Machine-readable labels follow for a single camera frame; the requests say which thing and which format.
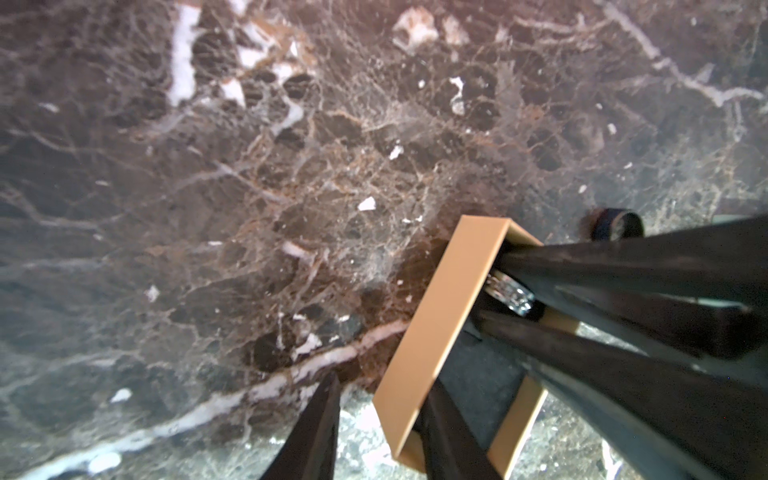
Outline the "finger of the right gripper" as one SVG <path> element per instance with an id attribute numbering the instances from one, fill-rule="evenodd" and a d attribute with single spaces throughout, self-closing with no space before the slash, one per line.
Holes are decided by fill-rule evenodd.
<path id="1" fill-rule="evenodd" d="M 511 315 L 476 326 L 645 478 L 766 478 L 765 390 Z"/>
<path id="2" fill-rule="evenodd" d="M 537 300 L 646 351 L 735 360 L 767 343 L 767 218 L 619 241 L 516 247 Z"/>

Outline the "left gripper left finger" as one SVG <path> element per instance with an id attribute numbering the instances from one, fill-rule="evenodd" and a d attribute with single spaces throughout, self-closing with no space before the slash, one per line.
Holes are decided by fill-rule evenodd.
<path id="1" fill-rule="evenodd" d="M 320 382 L 261 480 L 333 479 L 341 385 L 335 372 Z"/>

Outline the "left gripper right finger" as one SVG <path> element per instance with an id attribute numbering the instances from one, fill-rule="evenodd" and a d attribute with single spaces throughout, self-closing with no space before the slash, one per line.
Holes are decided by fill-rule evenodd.
<path id="1" fill-rule="evenodd" d="M 439 380 L 427 394 L 416 426 L 428 479 L 501 479 Z"/>

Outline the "tan box base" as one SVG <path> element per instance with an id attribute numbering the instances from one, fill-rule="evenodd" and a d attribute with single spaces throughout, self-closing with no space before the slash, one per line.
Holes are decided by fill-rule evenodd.
<path id="1" fill-rule="evenodd" d="M 394 460 L 426 472 L 419 434 L 413 431 L 428 391 L 478 298 L 504 242 L 543 244 L 508 218 L 463 215 L 428 288 L 377 388 L 373 404 Z M 539 323 L 575 334 L 580 323 L 545 307 Z M 524 376 L 487 454 L 502 479 L 509 479 L 547 397 L 546 389 Z"/>

